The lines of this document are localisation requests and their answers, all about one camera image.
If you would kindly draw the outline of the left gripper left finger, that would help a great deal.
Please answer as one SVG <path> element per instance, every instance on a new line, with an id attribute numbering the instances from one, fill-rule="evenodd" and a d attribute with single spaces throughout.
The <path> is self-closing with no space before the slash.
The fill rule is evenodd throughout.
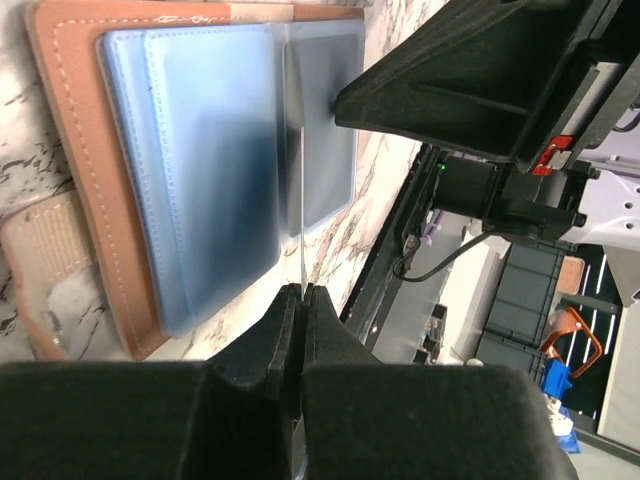
<path id="1" fill-rule="evenodd" d="M 1 369 L 5 479 L 288 479 L 300 288 L 206 361 Z"/>

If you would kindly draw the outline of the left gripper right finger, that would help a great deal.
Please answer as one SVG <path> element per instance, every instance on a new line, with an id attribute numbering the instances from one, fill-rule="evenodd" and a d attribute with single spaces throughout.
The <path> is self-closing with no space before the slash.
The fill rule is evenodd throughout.
<path id="1" fill-rule="evenodd" d="M 377 360 L 328 291 L 305 298 L 301 397 L 311 479 L 571 479 L 542 393 L 499 366 Z"/>

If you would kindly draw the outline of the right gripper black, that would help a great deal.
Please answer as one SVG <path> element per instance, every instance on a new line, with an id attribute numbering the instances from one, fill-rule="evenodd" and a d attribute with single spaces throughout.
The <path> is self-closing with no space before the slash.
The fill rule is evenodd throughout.
<path id="1" fill-rule="evenodd" d="M 449 1 L 340 92 L 335 119 L 442 149 L 433 206 L 487 235 L 635 245 L 638 183 L 583 153 L 638 95 L 635 1 Z"/>

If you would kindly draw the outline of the brown leather card holder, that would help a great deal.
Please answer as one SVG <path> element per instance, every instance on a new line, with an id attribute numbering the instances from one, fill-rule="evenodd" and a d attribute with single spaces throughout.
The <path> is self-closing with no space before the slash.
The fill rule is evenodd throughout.
<path id="1" fill-rule="evenodd" d="M 288 233 L 284 47 L 355 34 L 333 5 L 38 1 L 27 31 L 75 187 L 10 218 L 17 312 L 43 360 L 84 356 L 57 288 L 100 270 L 124 352 L 146 359 L 263 277 Z"/>

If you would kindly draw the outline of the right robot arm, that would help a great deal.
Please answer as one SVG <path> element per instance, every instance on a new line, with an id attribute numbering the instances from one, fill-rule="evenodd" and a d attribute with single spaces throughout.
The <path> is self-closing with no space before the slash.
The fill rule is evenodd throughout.
<path id="1" fill-rule="evenodd" d="M 582 153 L 638 97 L 637 2 L 451 1 L 335 109 L 423 143 L 430 208 L 509 241 L 635 250 L 638 183 Z"/>

